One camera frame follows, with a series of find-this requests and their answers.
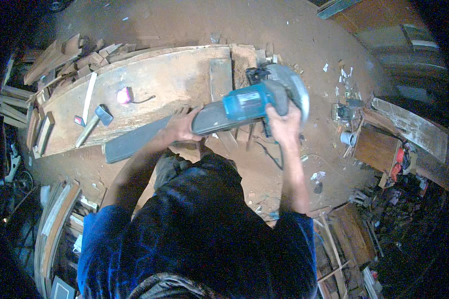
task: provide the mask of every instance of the red object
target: red object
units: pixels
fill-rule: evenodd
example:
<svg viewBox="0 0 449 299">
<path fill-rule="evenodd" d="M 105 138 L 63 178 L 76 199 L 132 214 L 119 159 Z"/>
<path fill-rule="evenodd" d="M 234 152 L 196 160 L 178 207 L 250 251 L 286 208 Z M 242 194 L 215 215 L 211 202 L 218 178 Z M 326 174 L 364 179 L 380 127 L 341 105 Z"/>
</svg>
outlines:
<svg viewBox="0 0 449 299">
<path fill-rule="evenodd" d="M 401 171 L 401 168 L 401 164 L 396 163 L 396 165 L 394 165 L 393 169 L 391 170 L 391 178 L 394 182 L 397 182 L 397 174 L 399 173 L 399 171 Z"/>
<path fill-rule="evenodd" d="M 396 161 L 397 161 L 398 163 L 402 163 L 402 162 L 403 162 L 403 159 L 404 159 L 404 150 L 402 149 L 402 147 L 400 147 L 400 148 L 397 150 Z"/>
</svg>

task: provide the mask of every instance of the hand grip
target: hand grip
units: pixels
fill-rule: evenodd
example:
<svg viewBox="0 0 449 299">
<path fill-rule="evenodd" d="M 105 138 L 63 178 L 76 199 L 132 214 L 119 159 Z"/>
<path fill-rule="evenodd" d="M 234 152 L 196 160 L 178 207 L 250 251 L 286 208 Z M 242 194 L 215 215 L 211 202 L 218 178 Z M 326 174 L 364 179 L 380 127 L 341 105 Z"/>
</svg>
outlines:
<svg viewBox="0 0 449 299">
<path fill-rule="evenodd" d="M 96 127 L 98 122 L 100 121 L 100 118 L 95 114 L 92 119 L 87 123 L 87 126 L 83 130 L 83 132 L 78 137 L 77 143 L 75 144 L 75 147 L 81 147 L 81 145 L 85 142 L 88 135 L 90 135 L 91 131 Z"/>
</svg>

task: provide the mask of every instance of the man's right hand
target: man's right hand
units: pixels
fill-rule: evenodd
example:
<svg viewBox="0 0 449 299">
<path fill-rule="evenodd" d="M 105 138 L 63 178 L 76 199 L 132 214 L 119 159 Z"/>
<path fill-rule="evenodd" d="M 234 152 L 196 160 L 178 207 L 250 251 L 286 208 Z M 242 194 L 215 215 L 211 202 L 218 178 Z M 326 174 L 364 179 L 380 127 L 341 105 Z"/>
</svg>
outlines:
<svg viewBox="0 0 449 299">
<path fill-rule="evenodd" d="M 301 111 L 296 105 L 288 101 L 288 114 L 280 116 L 271 104 L 266 105 L 269 127 L 274 139 L 279 142 L 283 150 L 299 151 L 299 128 Z"/>
</svg>

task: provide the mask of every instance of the metal machine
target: metal machine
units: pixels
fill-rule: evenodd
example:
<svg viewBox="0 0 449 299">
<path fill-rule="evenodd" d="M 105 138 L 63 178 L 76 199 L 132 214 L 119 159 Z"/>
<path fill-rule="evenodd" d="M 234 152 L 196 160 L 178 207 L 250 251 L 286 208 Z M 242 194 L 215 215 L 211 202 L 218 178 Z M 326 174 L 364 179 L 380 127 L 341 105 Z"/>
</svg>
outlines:
<svg viewBox="0 0 449 299">
<path fill-rule="evenodd" d="M 209 135 L 219 131 L 237 128 L 260 120 L 266 126 L 266 104 L 275 106 L 279 115 L 288 113 L 288 99 L 301 110 L 301 124 L 309 113 L 309 95 L 301 77 L 288 67 L 269 64 L 248 69 L 247 77 L 251 86 L 233 90 L 222 101 L 204 106 L 193 120 L 192 129 L 197 135 Z M 166 126 L 171 116 L 149 123 L 103 146 L 107 163 L 115 163 L 131 157 L 156 133 Z"/>
</svg>

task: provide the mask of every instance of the man's right arm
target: man's right arm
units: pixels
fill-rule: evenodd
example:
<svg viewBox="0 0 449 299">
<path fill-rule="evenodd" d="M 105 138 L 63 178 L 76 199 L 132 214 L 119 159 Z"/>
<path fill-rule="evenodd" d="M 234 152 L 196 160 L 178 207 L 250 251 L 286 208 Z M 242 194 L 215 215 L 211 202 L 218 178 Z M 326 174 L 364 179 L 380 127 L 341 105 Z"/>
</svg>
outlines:
<svg viewBox="0 0 449 299">
<path fill-rule="evenodd" d="M 270 104 L 266 106 L 266 113 L 271 132 L 280 144 L 284 158 L 280 213 L 287 211 L 309 213 L 309 196 L 299 148 L 301 112 L 289 101 L 287 115 L 279 116 Z"/>
</svg>

